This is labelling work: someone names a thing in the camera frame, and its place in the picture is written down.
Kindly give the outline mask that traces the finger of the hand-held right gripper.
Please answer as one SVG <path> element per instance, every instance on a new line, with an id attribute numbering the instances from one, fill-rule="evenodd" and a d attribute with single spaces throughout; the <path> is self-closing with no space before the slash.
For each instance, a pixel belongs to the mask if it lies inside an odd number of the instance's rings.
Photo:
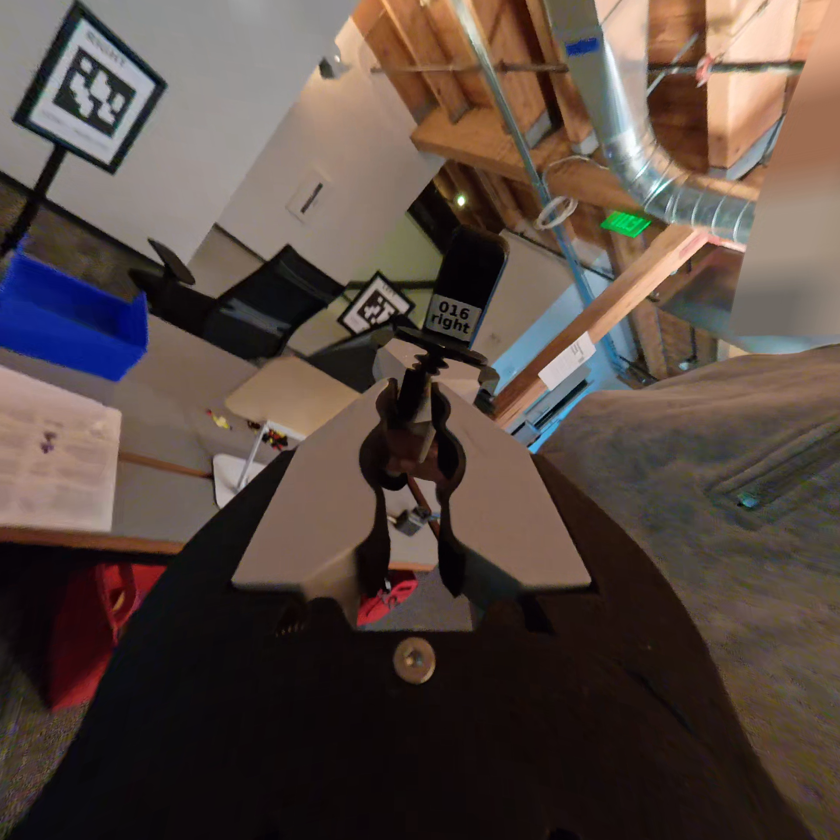
<path id="1" fill-rule="evenodd" d="M 422 349 L 407 341 L 389 341 L 377 351 L 377 381 L 396 382 L 395 416 L 412 422 L 422 401 Z"/>
<path id="2" fill-rule="evenodd" d="M 443 419 L 453 396 L 456 404 L 481 405 L 490 400 L 499 382 L 498 372 L 488 363 L 415 363 L 410 369 L 410 431 L 422 445 L 424 461 L 432 447 L 437 419 Z"/>

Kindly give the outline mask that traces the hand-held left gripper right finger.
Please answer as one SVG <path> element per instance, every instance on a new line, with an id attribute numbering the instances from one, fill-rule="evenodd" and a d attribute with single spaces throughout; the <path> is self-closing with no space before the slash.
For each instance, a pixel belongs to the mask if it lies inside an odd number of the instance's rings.
<path id="1" fill-rule="evenodd" d="M 445 383 L 432 384 L 431 402 L 445 477 L 438 570 L 449 593 L 485 612 L 587 590 L 592 577 L 530 452 Z"/>

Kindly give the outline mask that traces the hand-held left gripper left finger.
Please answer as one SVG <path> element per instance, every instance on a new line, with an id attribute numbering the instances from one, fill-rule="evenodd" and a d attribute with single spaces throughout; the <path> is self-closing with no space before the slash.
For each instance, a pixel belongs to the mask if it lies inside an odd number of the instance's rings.
<path id="1" fill-rule="evenodd" d="M 352 627 L 391 556 L 381 472 L 396 381 L 383 380 L 296 449 L 233 574 L 244 592 L 336 601 Z"/>

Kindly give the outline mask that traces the person's right hand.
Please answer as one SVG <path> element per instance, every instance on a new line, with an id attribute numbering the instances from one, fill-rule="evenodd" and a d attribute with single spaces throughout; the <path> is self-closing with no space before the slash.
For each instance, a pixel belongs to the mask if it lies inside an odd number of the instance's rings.
<path id="1" fill-rule="evenodd" d="M 387 429 L 385 441 L 389 454 L 386 471 L 390 474 L 432 481 L 439 487 L 447 481 L 438 464 L 436 434 L 426 441 L 425 437 L 406 429 Z"/>

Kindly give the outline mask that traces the framed marker sign on stand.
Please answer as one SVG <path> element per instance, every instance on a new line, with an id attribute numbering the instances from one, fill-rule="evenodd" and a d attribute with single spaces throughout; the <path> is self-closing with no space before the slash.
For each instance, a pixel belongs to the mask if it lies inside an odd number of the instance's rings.
<path id="1" fill-rule="evenodd" d="M 166 89 L 84 3 L 72 3 L 13 116 L 52 149 L 2 240 L 2 257 L 27 234 L 66 157 L 116 174 Z"/>
<path id="2" fill-rule="evenodd" d="M 407 317 L 416 303 L 386 275 L 377 270 L 338 317 L 338 324 L 351 335 L 361 335 L 398 317 Z"/>

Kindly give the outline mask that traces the red printed object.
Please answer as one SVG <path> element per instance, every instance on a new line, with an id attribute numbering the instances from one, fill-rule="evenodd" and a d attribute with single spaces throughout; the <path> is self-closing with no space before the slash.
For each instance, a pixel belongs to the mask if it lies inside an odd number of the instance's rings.
<path id="1" fill-rule="evenodd" d="M 377 594 L 364 598 L 361 602 L 356 626 L 367 627 L 378 623 L 399 605 L 407 601 L 417 587 L 418 578 L 414 572 L 400 570 L 390 572 Z"/>

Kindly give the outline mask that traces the white paper label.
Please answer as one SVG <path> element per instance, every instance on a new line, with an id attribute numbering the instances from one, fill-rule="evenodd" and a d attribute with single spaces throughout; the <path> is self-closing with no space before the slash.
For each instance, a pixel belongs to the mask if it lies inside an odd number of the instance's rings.
<path id="1" fill-rule="evenodd" d="M 595 344 L 590 334 L 584 332 L 582 336 L 557 355 L 549 364 L 541 369 L 539 379 L 548 391 L 561 385 L 570 375 L 586 365 L 595 353 Z"/>

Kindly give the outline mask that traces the metal ceiling conduit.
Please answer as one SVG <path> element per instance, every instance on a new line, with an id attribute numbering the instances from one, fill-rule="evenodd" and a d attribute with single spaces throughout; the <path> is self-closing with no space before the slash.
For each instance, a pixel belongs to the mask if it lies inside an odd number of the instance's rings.
<path id="1" fill-rule="evenodd" d="M 592 289 L 583 275 L 583 269 L 576 253 L 574 252 L 574 248 L 571 245 L 570 240 L 560 229 L 560 226 L 562 225 L 560 217 L 562 214 L 558 209 L 563 201 L 572 203 L 572 198 L 580 198 L 578 194 L 573 195 L 572 193 L 574 191 L 579 192 L 581 189 L 578 186 L 566 186 L 561 191 L 561 197 L 554 200 L 547 181 L 547 176 L 550 173 L 551 166 L 547 165 L 543 168 L 543 171 L 540 171 L 534 163 L 529 144 L 522 131 L 520 131 L 515 115 L 511 110 L 510 103 L 506 98 L 505 91 L 498 77 L 497 70 L 494 67 L 486 41 L 481 34 L 480 27 L 473 15 L 474 9 L 472 8 L 470 2 L 453 1 L 449 4 L 453 8 L 458 24 L 463 30 L 463 33 L 469 43 L 469 47 L 475 54 L 479 72 L 489 87 L 490 93 L 495 101 L 497 109 L 500 112 L 505 128 L 511 136 L 511 139 L 521 157 L 522 164 L 527 173 L 528 179 L 530 180 L 531 186 L 537 194 L 543 215 L 545 216 L 543 223 L 549 226 L 549 232 L 552 236 L 554 236 L 557 243 L 560 245 L 562 255 L 565 257 L 568 267 L 573 275 L 574 284 L 581 298 L 581 303 L 587 307 L 593 303 L 595 298 L 592 294 Z"/>

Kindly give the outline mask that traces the green exit sign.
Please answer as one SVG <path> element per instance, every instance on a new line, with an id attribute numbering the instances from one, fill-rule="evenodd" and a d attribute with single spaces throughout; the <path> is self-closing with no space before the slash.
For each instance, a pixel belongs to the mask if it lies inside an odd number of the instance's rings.
<path id="1" fill-rule="evenodd" d="M 626 211 L 610 211 L 600 223 L 601 229 L 608 233 L 630 239 L 640 237 L 650 225 L 651 220 L 646 216 Z"/>

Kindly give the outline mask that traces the black office chair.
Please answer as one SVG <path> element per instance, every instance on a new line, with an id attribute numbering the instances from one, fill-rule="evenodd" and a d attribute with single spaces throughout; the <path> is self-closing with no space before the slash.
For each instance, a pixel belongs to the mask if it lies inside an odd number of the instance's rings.
<path id="1" fill-rule="evenodd" d="M 281 355 L 292 334 L 340 298 L 345 287 L 285 245 L 220 297 L 195 289 L 195 278 L 173 251 L 149 245 L 160 274 L 129 269 L 150 314 L 245 361 Z"/>

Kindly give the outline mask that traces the person's grey sweatshirt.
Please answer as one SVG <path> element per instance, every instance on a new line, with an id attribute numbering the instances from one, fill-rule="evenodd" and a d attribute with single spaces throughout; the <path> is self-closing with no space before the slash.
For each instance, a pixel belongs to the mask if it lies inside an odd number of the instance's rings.
<path id="1" fill-rule="evenodd" d="M 539 448 L 649 552 L 763 767 L 838 838 L 839 349 L 582 399 Z"/>

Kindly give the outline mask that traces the red crate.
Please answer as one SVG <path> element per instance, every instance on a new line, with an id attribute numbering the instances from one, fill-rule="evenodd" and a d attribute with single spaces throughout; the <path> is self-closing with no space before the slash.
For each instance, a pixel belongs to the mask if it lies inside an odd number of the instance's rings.
<path id="1" fill-rule="evenodd" d="M 72 573 L 49 637 L 47 701 L 53 712 L 87 704 L 161 564 L 99 563 Z"/>

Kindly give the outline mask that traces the white instruction sheet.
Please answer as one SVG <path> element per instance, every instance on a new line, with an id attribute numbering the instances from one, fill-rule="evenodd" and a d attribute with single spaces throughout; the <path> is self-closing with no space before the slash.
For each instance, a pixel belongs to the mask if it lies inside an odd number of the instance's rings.
<path id="1" fill-rule="evenodd" d="M 122 414 L 1 368 L 1 524 L 110 532 Z"/>

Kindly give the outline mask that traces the blue plastic bin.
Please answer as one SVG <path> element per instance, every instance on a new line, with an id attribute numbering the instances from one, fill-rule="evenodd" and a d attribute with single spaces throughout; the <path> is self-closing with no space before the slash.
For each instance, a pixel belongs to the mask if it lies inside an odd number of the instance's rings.
<path id="1" fill-rule="evenodd" d="M 1 347 L 32 359 L 121 379 L 149 347 L 141 292 L 124 301 L 26 253 L 11 253 L 1 284 Z"/>

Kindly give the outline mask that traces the silver ventilation duct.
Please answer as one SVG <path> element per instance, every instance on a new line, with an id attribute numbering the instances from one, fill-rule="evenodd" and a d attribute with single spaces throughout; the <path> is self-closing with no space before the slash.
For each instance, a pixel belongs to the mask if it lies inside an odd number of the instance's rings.
<path id="1" fill-rule="evenodd" d="M 648 111 L 647 1 L 548 1 L 569 68 L 609 168 L 625 192 L 667 224 L 745 246 L 757 200 L 736 184 L 688 171 L 658 142 Z"/>

